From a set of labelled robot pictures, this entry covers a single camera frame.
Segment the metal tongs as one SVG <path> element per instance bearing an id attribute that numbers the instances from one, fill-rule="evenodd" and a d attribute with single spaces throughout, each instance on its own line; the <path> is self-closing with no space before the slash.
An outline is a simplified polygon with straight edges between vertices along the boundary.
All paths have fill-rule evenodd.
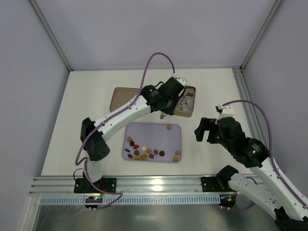
<path id="1" fill-rule="evenodd" d="M 177 105 L 180 103 L 187 81 L 180 77 L 171 77 L 159 87 L 158 91 L 166 102 L 160 111 L 165 115 L 174 115 Z"/>

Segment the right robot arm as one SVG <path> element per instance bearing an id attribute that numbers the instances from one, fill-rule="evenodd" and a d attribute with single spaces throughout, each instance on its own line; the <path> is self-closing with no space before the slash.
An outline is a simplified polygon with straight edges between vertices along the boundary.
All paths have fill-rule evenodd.
<path id="1" fill-rule="evenodd" d="M 267 186 L 265 190 L 254 184 L 234 167 L 227 165 L 210 181 L 202 178 L 204 190 L 209 187 L 224 192 L 236 191 L 243 194 L 266 211 L 282 231 L 306 231 L 308 229 L 308 208 L 302 202 L 307 198 L 285 186 L 286 178 L 277 173 L 267 147 L 257 139 L 245 135 L 239 122 L 232 117 L 220 120 L 203 117 L 194 131 L 196 140 L 202 141 L 208 132 L 207 142 L 220 144 L 231 156 L 259 177 Z"/>

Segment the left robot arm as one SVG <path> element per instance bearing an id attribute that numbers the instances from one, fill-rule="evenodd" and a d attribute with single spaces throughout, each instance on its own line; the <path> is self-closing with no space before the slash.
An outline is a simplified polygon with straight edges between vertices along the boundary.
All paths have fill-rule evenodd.
<path id="1" fill-rule="evenodd" d="M 160 87 L 147 85 L 139 89 L 134 98 L 109 115 L 96 121 L 88 117 L 82 121 L 80 151 L 86 151 L 86 157 L 77 157 L 75 164 L 84 163 L 84 177 L 90 186 L 100 190 L 95 183 L 102 179 L 102 160 L 110 153 L 106 142 L 129 123 L 150 113 L 174 115 L 186 84 L 185 79 L 172 76 Z"/>

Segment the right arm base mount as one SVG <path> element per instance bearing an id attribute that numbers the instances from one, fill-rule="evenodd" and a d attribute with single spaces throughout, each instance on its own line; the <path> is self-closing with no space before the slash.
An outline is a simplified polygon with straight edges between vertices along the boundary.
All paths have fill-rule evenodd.
<path id="1" fill-rule="evenodd" d="M 219 180 L 216 176 L 201 177 L 201 186 L 203 192 L 235 192 L 226 181 Z"/>

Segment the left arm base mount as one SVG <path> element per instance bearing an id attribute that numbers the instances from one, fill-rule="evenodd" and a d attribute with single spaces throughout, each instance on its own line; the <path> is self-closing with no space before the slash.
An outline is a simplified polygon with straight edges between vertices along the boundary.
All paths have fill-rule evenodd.
<path id="1" fill-rule="evenodd" d="M 99 189 L 98 191 L 90 184 L 86 178 L 77 178 L 75 180 L 74 193 L 99 193 L 100 191 L 115 193 L 116 183 L 116 178 L 102 177 L 100 180 L 93 183 L 95 187 Z"/>

